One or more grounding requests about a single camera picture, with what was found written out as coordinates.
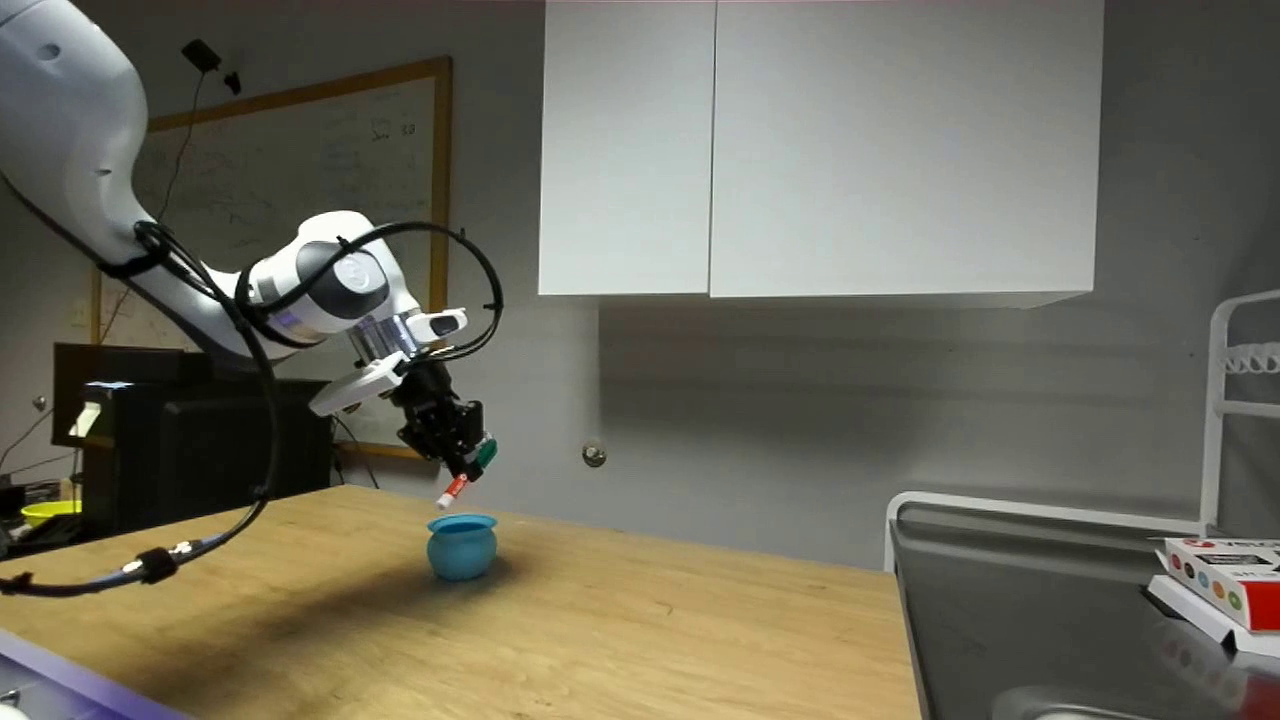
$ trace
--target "metal rack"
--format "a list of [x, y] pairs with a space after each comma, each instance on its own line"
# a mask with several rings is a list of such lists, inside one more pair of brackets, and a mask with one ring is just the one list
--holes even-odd
[[1094, 524], [1094, 529], [1132, 529], [1132, 532], [1164, 532], [1164, 536], [1209, 536], [1221, 522], [1223, 497], [1223, 431], [1228, 416], [1280, 419], [1280, 406], [1266, 402], [1234, 402], [1234, 377], [1280, 377], [1280, 342], [1277, 345], [1234, 345], [1234, 319], [1248, 303], [1271, 303], [1277, 291], [1234, 298], [1221, 299], [1209, 318], [1209, 398], [1205, 398], [1205, 451], [1200, 451], [1200, 507], [1197, 516], [1144, 516], [1144, 512], [1105, 512], [1105, 507], [1073, 507], [1073, 505], [1024, 505], [996, 497], [964, 497], [964, 493], [895, 493], [885, 512], [885, 568], [895, 568], [892, 529], [907, 507], [957, 507], [980, 516], [1024, 516], [1024, 522], [1062, 522], [1062, 524]]

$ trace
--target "cabinet door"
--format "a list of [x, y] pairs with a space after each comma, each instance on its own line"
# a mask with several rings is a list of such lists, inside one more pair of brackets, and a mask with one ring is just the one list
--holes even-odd
[[1101, 0], [724, 0], [713, 298], [1088, 291]]
[[549, 0], [541, 291], [709, 291], [713, 0]]

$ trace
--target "wooden table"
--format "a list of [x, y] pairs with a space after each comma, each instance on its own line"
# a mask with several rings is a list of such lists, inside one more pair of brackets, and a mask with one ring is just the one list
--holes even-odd
[[[428, 501], [279, 501], [151, 590], [0, 598], [0, 623], [193, 715], [918, 720], [892, 578], [500, 516], [488, 579], [425, 568]], [[8, 560], [81, 579], [230, 516]]]

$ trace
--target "gray wall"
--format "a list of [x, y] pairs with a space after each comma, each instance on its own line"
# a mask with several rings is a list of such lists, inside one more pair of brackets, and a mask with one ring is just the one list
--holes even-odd
[[[101, 0], [92, 14], [144, 70], [155, 113], [193, 97], [176, 57], [187, 38], [225, 50], [248, 93], [456, 57], [452, 218], [494, 247], [512, 291], [500, 342], [456, 369], [505, 440], [476, 490], [494, 507], [840, 566], [882, 566], [882, 516], [899, 490], [1194, 512], [1205, 319], [1221, 298], [1280, 281], [1280, 5], [1269, 0], [1110, 5], [1101, 284], [1037, 312], [536, 299], [536, 5]], [[0, 355], [0, 437], [12, 437], [47, 388], [47, 336], [64, 334], [86, 266], [18, 220], [12, 201], [0, 218], [0, 281], [19, 298], [5, 303]], [[612, 451], [600, 473], [579, 465], [595, 440]], [[1234, 447], [1228, 522], [1277, 532], [1269, 437], [1248, 429]], [[425, 473], [379, 473], [428, 493]]]

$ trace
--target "white cabinet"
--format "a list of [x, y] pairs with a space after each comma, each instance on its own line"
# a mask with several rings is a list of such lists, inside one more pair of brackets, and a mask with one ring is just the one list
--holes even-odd
[[1101, 0], [554, 0], [541, 291], [1088, 291], [1101, 57]]

